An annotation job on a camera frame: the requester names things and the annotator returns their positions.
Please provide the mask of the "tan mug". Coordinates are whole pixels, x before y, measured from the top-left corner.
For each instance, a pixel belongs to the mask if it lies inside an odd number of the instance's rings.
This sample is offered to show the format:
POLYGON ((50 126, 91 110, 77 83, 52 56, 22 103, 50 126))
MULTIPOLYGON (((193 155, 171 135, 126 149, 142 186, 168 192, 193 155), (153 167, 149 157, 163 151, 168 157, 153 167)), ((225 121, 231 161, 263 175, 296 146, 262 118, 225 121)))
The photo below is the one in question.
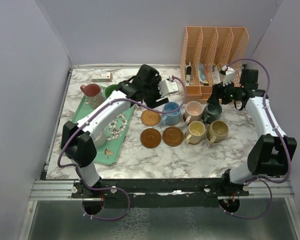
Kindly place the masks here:
POLYGON ((229 135, 228 125, 221 120, 212 122, 207 129, 206 137, 209 140, 209 144, 220 143, 224 141, 229 135))

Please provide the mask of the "grey mug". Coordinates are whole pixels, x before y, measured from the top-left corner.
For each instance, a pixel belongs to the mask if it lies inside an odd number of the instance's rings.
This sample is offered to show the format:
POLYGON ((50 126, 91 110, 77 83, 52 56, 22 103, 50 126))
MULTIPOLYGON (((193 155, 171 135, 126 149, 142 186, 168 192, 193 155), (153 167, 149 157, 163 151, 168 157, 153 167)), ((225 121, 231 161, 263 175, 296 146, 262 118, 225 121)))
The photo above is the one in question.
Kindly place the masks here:
POLYGON ((208 103, 203 109, 201 118, 204 123, 211 124, 214 121, 217 121, 221 117, 222 107, 217 104, 208 103))

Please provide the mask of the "brown ringed wooden coaster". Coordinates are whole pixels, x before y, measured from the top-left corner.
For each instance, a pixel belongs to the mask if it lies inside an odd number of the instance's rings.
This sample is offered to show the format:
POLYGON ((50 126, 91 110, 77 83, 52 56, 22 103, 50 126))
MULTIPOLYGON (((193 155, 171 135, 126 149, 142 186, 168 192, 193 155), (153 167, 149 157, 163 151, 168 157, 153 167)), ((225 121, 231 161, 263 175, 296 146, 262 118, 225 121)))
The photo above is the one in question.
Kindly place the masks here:
POLYGON ((156 148, 161 143, 161 133, 155 128, 147 128, 140 135, 140 141, 146 148, 156 148))

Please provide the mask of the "white cream mug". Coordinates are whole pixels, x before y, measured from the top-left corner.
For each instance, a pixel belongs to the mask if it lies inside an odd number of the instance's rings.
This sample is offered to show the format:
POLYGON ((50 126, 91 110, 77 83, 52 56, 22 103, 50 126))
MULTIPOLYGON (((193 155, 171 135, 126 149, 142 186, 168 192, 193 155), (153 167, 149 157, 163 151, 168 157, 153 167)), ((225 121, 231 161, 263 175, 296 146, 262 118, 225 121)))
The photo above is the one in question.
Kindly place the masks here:
POLYGON ((94 145, 98 149, 102 147, 106 143, 106 141, 107 141, 107 136, 104 131, 101 131, 99 135, 96 137, 96 139, 94 140, 94 145))

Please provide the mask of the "red floral mug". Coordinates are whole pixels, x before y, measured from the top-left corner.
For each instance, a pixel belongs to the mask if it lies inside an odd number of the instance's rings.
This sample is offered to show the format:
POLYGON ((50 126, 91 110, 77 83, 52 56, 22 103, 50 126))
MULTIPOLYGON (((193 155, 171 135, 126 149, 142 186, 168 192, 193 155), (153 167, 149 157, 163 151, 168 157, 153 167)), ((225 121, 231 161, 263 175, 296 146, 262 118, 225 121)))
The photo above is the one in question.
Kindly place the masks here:
POLYGON ((101 87, 98 84, 91 83, 88 85, 81 85, 80 90, 87 98, 88 104, 93 108, 98 108, 104 101, 101 87))

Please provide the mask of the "blue mug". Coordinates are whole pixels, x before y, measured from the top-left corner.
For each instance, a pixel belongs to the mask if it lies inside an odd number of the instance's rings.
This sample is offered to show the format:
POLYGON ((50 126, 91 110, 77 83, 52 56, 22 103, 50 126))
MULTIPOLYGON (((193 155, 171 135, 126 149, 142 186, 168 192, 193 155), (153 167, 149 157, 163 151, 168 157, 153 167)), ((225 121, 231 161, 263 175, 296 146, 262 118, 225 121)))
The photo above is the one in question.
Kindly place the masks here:
POLYGON ((181 120, 181 109, 180 105, 176 102, 168 102, 163 106, 162 111, 164 114, 161 115, 161 124, 174 126, 181 120))

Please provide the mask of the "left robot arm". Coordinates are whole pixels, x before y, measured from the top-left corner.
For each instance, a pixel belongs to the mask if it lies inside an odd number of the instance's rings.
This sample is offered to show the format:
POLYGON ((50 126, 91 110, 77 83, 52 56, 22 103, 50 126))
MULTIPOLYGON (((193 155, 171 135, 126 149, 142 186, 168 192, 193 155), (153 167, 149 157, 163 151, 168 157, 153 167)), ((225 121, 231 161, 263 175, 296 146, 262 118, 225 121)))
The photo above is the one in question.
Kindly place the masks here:
POLYGON ((168 98, 160 92, 161 81, 155 68, 143 64, 136 75, 118 83, 111 95, 90 115, 76 123, 68 121, 63 125, 61 154, 71 159, 87 196, 96 197, 101 190, 98 183, 101 177, 93 163, 97 156, 96 138, 112 120, 134 104, 145 103, 146 107, 154 109, 167 103, 168 98))

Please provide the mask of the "woven rattan coaster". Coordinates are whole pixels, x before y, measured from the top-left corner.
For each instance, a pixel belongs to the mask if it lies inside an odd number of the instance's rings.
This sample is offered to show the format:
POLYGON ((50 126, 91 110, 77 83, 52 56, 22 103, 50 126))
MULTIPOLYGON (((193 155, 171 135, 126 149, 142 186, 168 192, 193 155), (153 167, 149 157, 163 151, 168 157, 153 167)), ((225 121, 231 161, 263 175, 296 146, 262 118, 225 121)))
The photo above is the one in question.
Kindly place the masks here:
POLYGON ((161 115, 151 110, 145 110, 141 114, 141 122, 149 127, 157 125, 161 121, 161 115))

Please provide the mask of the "green floral mug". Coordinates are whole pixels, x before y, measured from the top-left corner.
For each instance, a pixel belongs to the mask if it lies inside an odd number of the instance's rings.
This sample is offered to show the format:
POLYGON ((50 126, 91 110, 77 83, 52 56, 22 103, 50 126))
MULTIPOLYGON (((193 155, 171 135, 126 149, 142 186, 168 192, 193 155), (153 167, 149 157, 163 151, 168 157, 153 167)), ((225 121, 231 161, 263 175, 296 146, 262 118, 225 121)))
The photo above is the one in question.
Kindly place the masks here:
POLYGON ((108 86, 105 90, 104 90, 104 96, 107 99, 113 91, 115 91, 117 89, 118 85, 117 84, 112 84, 110 86, 108 86))

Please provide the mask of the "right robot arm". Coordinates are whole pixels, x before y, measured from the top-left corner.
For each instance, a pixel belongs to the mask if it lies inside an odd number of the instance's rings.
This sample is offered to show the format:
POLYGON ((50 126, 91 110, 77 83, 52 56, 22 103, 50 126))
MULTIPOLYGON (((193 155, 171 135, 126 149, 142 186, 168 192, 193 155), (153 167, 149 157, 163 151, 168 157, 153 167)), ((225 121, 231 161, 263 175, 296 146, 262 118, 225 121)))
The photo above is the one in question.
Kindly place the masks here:
POLYGON ((291 161, 297 148, 297 141, 288 137, 276 121, 270 107, 267 90, 258 88, 259 72, 243 69, 240 85, 234 85, 235 70, 224 66, 220 73, 223 82, 213 85, 207 101, 207 108, 215 113, 222 105, 241 102, 252 118, 258 140, 247 157, 247 162, 230 169, 224 174, 228 178, 220 182, 219 189, 230 196, 244 185, 255 179, 287 177, 291 172, 291 161))

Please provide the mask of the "yellow mug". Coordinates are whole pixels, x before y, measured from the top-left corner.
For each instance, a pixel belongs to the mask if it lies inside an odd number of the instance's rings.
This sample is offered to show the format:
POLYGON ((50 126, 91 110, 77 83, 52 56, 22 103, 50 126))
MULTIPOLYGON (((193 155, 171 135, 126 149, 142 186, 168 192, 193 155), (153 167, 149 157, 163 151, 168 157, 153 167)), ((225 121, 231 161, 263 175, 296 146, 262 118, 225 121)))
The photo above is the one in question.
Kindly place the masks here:
POLYGON ((193 121, 188 125, 184 141, 186 144, 197 145, 202 141, 205 132, 206 127, 202 122, 193 121))

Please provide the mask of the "pink mug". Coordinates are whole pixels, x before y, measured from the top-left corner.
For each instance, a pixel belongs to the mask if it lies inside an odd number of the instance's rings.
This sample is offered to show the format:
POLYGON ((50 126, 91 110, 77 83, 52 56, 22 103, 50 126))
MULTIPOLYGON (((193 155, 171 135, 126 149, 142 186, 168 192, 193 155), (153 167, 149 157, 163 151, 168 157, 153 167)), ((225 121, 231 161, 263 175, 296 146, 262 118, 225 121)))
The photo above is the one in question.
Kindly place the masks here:
POLYGON ((191 122, 199 121, 203 113, 203 105, 197 101, 191 101, 187 103, 185 112, 183 114, 183 120, 188 125, 191 122))

